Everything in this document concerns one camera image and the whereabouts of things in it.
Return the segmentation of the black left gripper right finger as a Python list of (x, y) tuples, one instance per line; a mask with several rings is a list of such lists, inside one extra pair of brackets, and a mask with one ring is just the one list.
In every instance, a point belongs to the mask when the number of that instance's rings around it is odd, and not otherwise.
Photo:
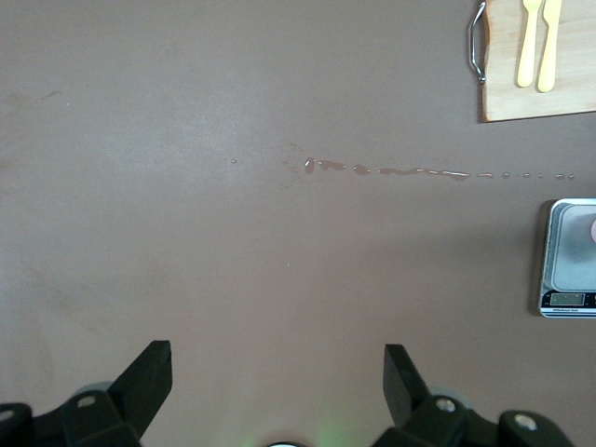
[(496, 424), (457, 398), (430, 392), (403, 345), (387, 345), (383, 391), (393, 421), (376, 446), (495, 446)]

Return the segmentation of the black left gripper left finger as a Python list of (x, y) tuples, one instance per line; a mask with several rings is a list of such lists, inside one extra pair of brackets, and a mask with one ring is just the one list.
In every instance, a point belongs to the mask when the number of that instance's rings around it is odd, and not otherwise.
[(153, 341), (105, 390), (62, 405), (68, 446), (139, 446), (172, 388), (171, 345)]

